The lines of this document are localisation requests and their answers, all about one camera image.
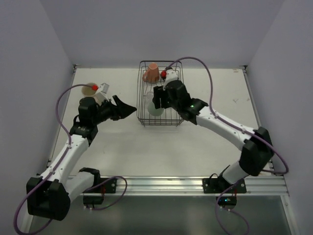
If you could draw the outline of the small clear glass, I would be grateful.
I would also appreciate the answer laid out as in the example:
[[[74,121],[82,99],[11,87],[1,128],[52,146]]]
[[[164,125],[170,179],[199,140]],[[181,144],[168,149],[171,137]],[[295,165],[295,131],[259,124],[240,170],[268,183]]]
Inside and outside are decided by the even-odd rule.
[[[151,102],[153,102],[153,98],[154,98],[154,92],[153,91],[148,91],[145,94],[145,105],[149,105]]]

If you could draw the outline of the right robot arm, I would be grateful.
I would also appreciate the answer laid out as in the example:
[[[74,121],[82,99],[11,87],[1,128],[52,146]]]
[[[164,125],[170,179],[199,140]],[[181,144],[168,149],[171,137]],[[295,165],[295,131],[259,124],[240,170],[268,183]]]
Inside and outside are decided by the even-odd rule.
[[[267,129],[253,129],[227,119],[205,101],[192,98],[181,81],[155,86],[153,93],[155,108],[173,108],[183,120],[215,132],[241,151],[239,160],[218,176],[221,188],[227,188],[249,175],[258,176],[274,155]]]

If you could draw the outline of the black wire dish rack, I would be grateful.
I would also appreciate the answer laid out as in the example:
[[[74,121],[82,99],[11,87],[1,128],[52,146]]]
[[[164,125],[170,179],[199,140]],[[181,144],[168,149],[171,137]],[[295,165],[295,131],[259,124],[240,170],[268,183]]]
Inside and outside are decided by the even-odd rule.
[[[144,81],[143,75],[148,71],[149,65],[156,63],[159,72],[170,65],[170,60],[142,60],[139,62],[137,89],[136,89],[136,116],[144,126],[179,126],[183,119],[172,107],[157,109],[153,103],[154,87],[162,86],[165,80],[160,78],[157,82]]]

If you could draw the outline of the black mug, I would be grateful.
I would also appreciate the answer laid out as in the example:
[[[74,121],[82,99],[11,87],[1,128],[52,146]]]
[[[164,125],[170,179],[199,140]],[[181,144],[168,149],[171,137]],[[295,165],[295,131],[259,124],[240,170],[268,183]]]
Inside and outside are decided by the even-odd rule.
[[[160,74],[160,77],[163,81],[165,81],[167,79],[167,75],[168,75],[168,72],[166,70],[163,70]]]

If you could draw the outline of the pink mug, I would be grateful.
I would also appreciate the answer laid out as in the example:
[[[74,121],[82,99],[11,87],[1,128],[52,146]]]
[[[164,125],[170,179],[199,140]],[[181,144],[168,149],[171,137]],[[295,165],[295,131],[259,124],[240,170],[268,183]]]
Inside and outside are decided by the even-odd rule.
[[[144,82],[157,83],[159,81],[159,68],[157,63],[151,63],[142,76]]]

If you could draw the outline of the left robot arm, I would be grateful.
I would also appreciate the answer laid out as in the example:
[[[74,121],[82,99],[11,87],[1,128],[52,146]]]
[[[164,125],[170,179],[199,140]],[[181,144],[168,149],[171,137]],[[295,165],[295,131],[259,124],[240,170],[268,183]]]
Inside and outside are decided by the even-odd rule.
[[[99,170],[86,167],[69,179],[74,166],[95,139],[97,126],[108,119],[124,119],[135,111],[136,107],[122,102],[115,95],[113,100],[104,100],[101,104],[93,97],[82,98],[62,152],[40,176],[30,178],[26,184],[28,213],[63,220],[71,203],[100,182]]]

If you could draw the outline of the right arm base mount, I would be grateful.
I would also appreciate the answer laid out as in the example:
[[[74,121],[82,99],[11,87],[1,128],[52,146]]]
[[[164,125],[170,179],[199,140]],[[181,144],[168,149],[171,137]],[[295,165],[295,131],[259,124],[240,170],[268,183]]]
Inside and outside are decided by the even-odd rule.
[[[207,178],[202,178],[202,188],[205,194],[218,193],[247,193],[244,179],[240,179],[234,184],[228,183],[222,176],[213,173]]]

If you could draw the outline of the green plastic cup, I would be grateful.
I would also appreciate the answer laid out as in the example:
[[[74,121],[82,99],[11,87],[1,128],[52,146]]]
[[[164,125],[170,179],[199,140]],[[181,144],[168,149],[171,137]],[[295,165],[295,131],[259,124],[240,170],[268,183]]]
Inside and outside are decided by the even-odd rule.
[[[147,106],[147,111],[150,115],[154,116],[154,117],[158,117],[161,116],[164,112],[164,108],[161,109],[155,109],[153,102],[151,102],[148,106]]]

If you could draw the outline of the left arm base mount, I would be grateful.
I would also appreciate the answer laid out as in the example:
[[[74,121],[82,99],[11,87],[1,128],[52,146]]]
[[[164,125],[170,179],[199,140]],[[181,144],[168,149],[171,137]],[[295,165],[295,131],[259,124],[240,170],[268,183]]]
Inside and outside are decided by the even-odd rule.
[[[94,190],[94,192],[101,193],[101,194],[114,194],[116,193],[116,185],[117,185],[117,179],[113,178],[107,181],[105,184],[102,184],[101,186],[97,187]]]

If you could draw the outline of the cream floral mug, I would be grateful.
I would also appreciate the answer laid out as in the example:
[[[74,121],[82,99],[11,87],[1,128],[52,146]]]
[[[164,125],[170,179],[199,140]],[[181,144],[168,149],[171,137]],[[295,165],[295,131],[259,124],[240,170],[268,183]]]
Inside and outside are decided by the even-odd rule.
[[[96,91],[92,89],[93,86],[97,86],[95,83],[87,83],[87,86],[83,86],[81,88],[81,93],[83,94],[84,97],[93,97],[95,101],[99,104],[100,101],[98,98],[95,96]]]

